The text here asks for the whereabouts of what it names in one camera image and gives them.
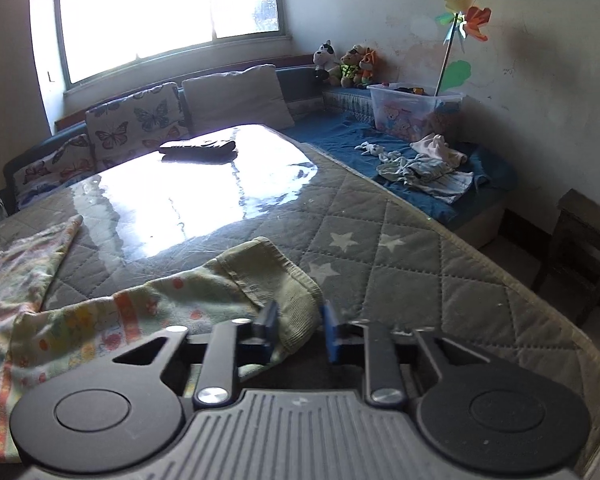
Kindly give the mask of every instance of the transparent plastic box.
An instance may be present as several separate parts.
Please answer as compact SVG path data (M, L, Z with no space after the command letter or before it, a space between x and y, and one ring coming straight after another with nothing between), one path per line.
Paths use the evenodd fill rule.
M428 95L395 90L413 87L423 88ZM414 83L369 85L368 88L376 129L381 132L409 142L416 142L431 133L444 135L447 142L456 140L464 94L446 91L433 97L435 88Z

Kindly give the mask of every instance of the pinwheel stick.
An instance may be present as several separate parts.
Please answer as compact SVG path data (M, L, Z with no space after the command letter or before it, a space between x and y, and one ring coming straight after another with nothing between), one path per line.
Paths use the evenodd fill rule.
M442 86L442 79L445 76L446 64L449 62L449 54L451 54L451 45L454 42L454 36L456 34L456 25L458 24L458 17L459 15L456 12L456 14L454 15L454 24L451 25L451 38L449 38L449 44L446 48L445 61L442 64L442 70L440 71L440 79L438 79L438 86L436 87L436 97L440 94L440 87Z

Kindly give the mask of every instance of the blue sheet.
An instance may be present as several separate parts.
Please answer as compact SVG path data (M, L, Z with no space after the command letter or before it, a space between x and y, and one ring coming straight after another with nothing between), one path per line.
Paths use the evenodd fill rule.
M498 202L517 185L515 170L501 157L478 144L457 142L452 147L468 157L467 162L458 170L473 171L475 185L457 202L449 205L426 193L378 176L378 158L362 155L354 150L363 141L380 144L388 152L401 152L407 158L413 158L416 152L409 147L408 142L381 133L368 124L357 121L350 113L314 112L296 121L296 126L282 132L298 142L316 146L350 168L374 179L452 231Z

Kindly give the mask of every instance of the wooden chair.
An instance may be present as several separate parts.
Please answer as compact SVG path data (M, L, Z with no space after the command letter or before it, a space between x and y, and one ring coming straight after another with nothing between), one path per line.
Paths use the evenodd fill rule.
M576 318L576 325L581 326L600 300L600 276L595 283L590 282L560 262L560 251L568 240L586 242L600 251L600 206L571 189L558 201L558 208L560 218L555 225L547 258L542 263L531 290L537 292L540 289L550 270L583 286L587 291L587 301Z

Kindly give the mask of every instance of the star pattern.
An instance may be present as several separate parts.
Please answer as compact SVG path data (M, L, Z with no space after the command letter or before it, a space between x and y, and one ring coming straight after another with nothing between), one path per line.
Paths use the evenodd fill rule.
M309 276L311 276L318 285L322 285L324 280L326 280L329 276L339 276L340 273L331 269L331 263L316 265L309 264Z
M342 249L343 253L346 253L347 248L350 245L358 244L357 241L351 239L352 236L353 236L353 233L345 233L343 235L339 235L337 233L331 233L331 238L333 238L333 242L331 242L329 245L339 247Z
M386 247L393 253L395 247L398 245L404 245L404 242L400 239L400 235L393 236L393 235L387 235L385 233L382 233L380 235L380 241L378 242L378 247L380 247L380 246Z

